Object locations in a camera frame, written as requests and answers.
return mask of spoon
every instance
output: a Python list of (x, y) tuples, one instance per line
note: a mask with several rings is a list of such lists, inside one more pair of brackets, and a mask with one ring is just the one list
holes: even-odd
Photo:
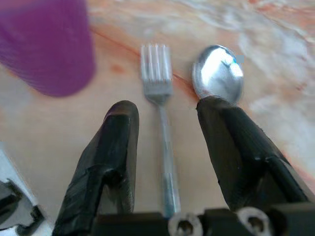
[(199, 98), (218, 96), (236, 104), (243, 90), (243, 71), (231, 51), (220, 45), (206, 48), (194, 64), (192, 80)]

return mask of fork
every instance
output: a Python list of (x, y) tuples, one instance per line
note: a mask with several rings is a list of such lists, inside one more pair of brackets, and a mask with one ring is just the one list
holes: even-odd
[(172, 68), (169, 48), (165, 45), (143, 45), (141, 48), (141, 73), (144, 94), (159, 110), (163, 146), (163, 204), (164, 215), (171, 217), (181, 211), (174, 153), (167, 122), (165, 103), (173, 94)]

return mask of silverware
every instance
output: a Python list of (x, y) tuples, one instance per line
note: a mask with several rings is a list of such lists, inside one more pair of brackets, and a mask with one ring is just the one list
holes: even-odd
[(206, 48), (194, 64), (193, 86), (200, 98), (222, 97), (236, 104), (243, 90), (243, 71), (227, 48), (213, 45)]
[(141, 72), (144, 94), (159, 110), (163, 144), (163, 201), (164, 214), (171, 217), (181, 211), (174, 153), (167, 122), (165, 103), (173, 94), (172, 68), (169, 48), (165, 45), (143, 45), (141, 48)]

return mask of fork handle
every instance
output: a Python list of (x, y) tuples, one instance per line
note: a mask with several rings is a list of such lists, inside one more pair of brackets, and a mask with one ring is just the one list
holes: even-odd
[(161, 128), (162, 128), (162, 144), (163, 144), (163, 203), (165, 217), (171, 217), (174, 213), (181, 211), (181, 203), (179, 198), (177, 173), (174, 165), (174, 152), (170, 129), (167, 121), (167, 114), (164, 106), (158, 107)]

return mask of purple cup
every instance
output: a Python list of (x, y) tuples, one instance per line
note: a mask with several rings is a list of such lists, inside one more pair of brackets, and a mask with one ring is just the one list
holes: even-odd
[(39, 92), (67, 96), (93, 77), (85, 0), (0, 0), (0, 63)]

